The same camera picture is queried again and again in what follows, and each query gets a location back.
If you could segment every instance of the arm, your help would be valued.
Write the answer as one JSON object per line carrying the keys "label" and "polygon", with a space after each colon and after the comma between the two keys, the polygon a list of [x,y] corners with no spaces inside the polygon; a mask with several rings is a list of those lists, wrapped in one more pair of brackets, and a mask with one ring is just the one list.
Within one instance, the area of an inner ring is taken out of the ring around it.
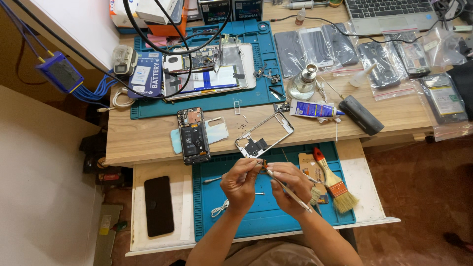
{"label": "arm", "polygon": [[239,159],[222,175],[220,187],[230,204],[223,215],[195,245],[189,254],[188,266],[221,265],[230,250],[241,220],[254,202],[254,182],[261,169],[261,159]]}
{"label": "arm", "polygon": [[[292,163],[268,163],[274,177],[286,182],[304,202],[310,201],[313,186],[306,176]],[[353,247],[315,211],[308,213],[296,201],[287,196],[275,180],[271,180],[272,193],[279,207],[296,219],[310,247],[326,266],[362,266]]]}

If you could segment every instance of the laptop keyboard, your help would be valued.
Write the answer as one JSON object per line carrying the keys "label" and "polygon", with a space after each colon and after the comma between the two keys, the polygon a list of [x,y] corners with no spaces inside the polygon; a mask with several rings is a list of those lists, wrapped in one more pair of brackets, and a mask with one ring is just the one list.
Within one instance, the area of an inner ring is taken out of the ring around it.
{"label": "laptop keyboard", "polygon": [[373,18],[433,11],[429,0],[348,0],[352,18]]}

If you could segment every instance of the laptop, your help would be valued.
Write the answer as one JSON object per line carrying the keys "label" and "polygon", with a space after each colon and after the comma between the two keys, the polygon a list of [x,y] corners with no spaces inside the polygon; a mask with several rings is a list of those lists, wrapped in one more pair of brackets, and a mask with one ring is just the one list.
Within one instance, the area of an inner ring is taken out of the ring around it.
{"label": "laptop", "polygon": [[428,30],[437,20],[429,0],[347,0],[345,5],[359,35],[381,34],[381,28],[393,26]]}

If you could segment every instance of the laptop touchpad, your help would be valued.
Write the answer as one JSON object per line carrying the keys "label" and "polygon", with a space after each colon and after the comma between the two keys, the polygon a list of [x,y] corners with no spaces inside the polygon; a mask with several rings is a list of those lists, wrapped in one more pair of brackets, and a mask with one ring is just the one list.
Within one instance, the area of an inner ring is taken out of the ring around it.
{"label": "laptop touchpad", "polygon": [[407,20],[405,18],[385,18],[379,19],[379,26],[381,28],[396,26],[406,26]]}

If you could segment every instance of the white box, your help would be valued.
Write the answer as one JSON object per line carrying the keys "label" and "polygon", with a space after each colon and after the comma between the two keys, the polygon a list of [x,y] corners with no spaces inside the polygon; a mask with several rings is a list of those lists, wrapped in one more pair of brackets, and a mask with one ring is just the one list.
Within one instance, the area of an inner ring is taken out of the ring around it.
{"label": "white box", "polygon": [[[138,24],[140,28],[147,28],[148,25],[146,25],[144,19],[139,18],[138,15],[135,13],[136,7],[139,3],[140,0],[134,0],[132,3],[128,1],[128,4],[130,5],[130,10],[133,13],[133,17],[135,18],[136,24]],[[110,0],[110,18],[117,27],[133,27],[130,20],[128,19],[128,16],[126,15],[125,7],[123,6],[122,0]]]}
{"label": "white box", "polygon": [[[166,13],[171,15],[176,7],[177,0],[159,0],[164,7]],[[140,4],[135,10],[138,17],[159,24],[168,24],[169,19],[166,18],[163,11],[159,8],[154,0],[140,0]]]}

